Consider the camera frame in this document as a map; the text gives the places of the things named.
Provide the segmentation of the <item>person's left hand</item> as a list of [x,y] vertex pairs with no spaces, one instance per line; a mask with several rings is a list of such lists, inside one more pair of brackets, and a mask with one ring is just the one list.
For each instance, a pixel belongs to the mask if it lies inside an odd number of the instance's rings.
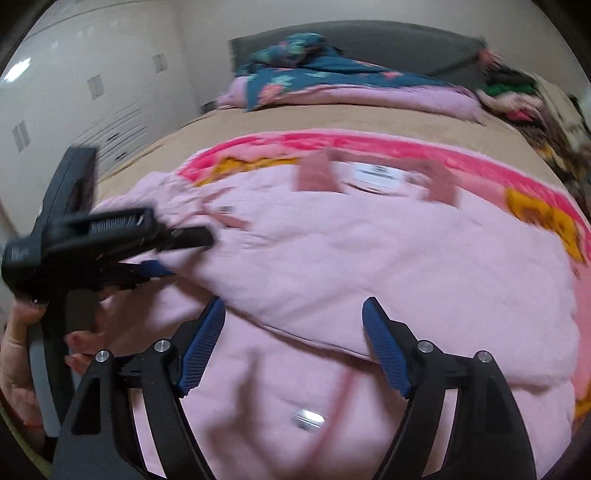
[[[42,429],[39,402],[34,392],[29,362],[28,329],[38,323],[46,308],[29,299],[15,298],[1,342],[1,393],[8,411],[26,432]],[[95,309],[95,327],[67,334],[64,339],[70,353],[65,364],[83,375],[94,355],[106,348],[107,314],[103,305]]]

